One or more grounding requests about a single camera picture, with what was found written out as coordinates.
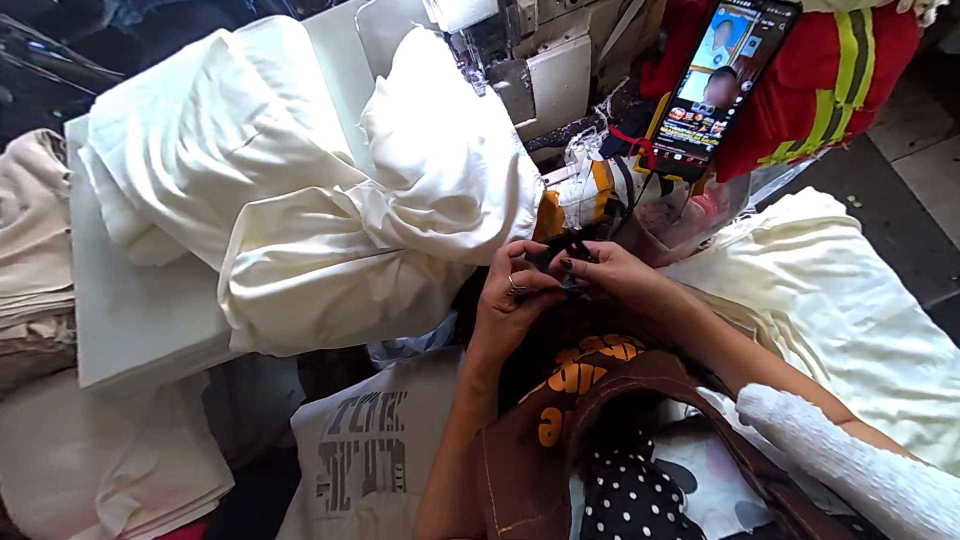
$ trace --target red string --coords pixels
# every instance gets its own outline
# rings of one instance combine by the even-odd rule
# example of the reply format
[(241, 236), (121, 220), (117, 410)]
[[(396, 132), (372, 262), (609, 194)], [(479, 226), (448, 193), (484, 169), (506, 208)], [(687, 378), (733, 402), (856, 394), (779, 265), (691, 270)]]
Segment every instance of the red string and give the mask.
[(631, 136), (627, 136), (626, 134), (621, 132), (619, 129), (617, 129), (616, 126), (609, 126), (609, 129), (610, 129), (611, 135), (631, 143), (630, 150), (627, 151), (627, 156), (630, 156), (634, 152), (634, 148), (637, 147), (638, 145), (640, 148), (643, 149), (643, 153), (647, 156), (647, 168), (650, 170), (657, 168), (657, 160), (656, 158), (654, 158), (654, 145), (652, 142), (650, 142), (649, 138), (646, 138), (646, 137), (634, 138)]

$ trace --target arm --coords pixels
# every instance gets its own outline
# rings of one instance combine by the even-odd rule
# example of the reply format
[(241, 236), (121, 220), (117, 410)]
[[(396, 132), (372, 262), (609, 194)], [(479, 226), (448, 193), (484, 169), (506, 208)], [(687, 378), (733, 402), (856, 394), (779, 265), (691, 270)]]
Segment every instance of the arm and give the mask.
[[(550, 291), (560, 287), (555, 279), (529, 262), (512, 261), (526, 252), (542, 253), (546, 249), (542, 244), (519, 240), (496, 253), (480, 294), (476, 326), (460, 366), (453, 407), (420, 502), (418, 540), (486, 537), (482, 520), (466, 519), (479, 517), (477, 512), (465, 511), (479, 504), (476, 490), (465, 488), (474, 484), (468, 449), (477, 431), (496, 420), (496, 385), (503, 362), (537, 317), (564, 298), (563, 293)], [(526, 302), (518, 303), (516, 297), (506, 295), (511, 288), (508, 276), (516, 286), (528, 287)]]
[(611, 242), (589, 242), (599, 260), (591, 264), (560, 253), (551, 270), (565, 271), (599, 285), (665, 332), (678, 348), (713, 371), (733, 395), (751, 382), (800, 396), (820, 407), (829, 420), (878, 448), (910, 453), (864, 424), (840, 400), (779, 357), (731, 328), (684, 288)]

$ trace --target dark hair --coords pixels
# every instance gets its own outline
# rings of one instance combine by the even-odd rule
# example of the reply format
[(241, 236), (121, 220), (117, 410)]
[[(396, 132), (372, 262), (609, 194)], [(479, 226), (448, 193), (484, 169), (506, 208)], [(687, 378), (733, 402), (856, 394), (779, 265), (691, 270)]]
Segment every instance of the dark hair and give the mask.
[(714, 70), (713, 70), (713, 73), (710, 73), (710, 77), (709, 77), (709, 79), (707, 79), (707, 84), (709, 85), (709, 84), (710, 84), (710, 81), (712, 81), (714, 77), (716, 77), (717, 75), (720, 75), (720, 74), (730, 75), (730, 76), (733, 77), (733, 79), (736, 81), (736, 71), (735, 71), (732, 67), (730, 67), (730, 66), (728, 66), (728, 65), (722, 65), (722, 66), (714, 69)]

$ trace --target phone screen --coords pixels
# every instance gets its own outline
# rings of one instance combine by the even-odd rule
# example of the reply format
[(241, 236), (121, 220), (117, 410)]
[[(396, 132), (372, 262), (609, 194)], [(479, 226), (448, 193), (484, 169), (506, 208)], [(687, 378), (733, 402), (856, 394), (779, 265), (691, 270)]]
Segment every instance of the phone screen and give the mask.
[(721, 0), (653, 136), (657, 170), (695, 182), (773, 60), (799, 5)]

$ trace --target red jacket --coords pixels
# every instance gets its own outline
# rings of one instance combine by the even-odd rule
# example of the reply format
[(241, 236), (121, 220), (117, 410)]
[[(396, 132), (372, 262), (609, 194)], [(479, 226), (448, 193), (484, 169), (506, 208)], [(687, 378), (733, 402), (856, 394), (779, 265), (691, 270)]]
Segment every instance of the red jacket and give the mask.
[[(673, 90), (697, 45), (711, 5), (709, 0), (670, 0), (667, 4), (662, 27), (669, 37), (660, 62), (644, 66), (640, 83), (644, 97), (660, 99)], [(921, 29), (913, 12), (897, 13), (896, 7), (891, 3), (865, 13), (873, 26), (869, 88), (861, 97), (862, 104), (858, 101), (850, 106), (844, 117), (846, 125), (841, 123), (842, 129), (820, 138), (810, 136), (818, 111), (817, 90), (821, 90), (822, 100), (827, 99), (823, 90), (842, 91), (837, 81), (841, 64), (838, 21), (844, 13), (804, 13), (724, 137), (715, 158), (717, 181), (726, 182), (762, 164), (802, 159), (817, 148), (842, 144), (866, 131), (920, 44)], [(821, 109), (829, 116), (823, 104)], [(799, 142), (784, 144), (789, 141)], [(788, 147), (793, 152), (785, 152)]]

